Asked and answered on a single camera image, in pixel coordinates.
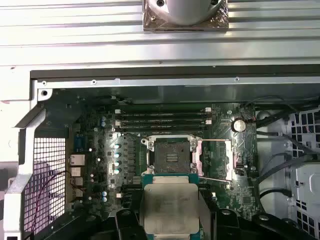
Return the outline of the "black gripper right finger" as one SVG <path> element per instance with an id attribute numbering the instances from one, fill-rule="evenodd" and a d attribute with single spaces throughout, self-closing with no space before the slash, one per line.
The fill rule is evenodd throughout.
<path id="1" fill-rule="evenodd" d="M 258 213 L 246 220 L 235 211 L 219 208 L 209 198 L 210 240 L 313 240 L 314 237 L 280 218 Z"/>

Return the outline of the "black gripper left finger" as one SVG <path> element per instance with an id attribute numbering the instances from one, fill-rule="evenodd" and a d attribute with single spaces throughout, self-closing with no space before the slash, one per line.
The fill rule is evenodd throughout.
<path id="1" fill-rule="evenodd" d="M 142 193 L 134 193 L 129 200 L 113 211 L 90 208 L 87 218 L 75 227 L 76 240 L 145 240 L 146 231 L 140 223 Z"/>

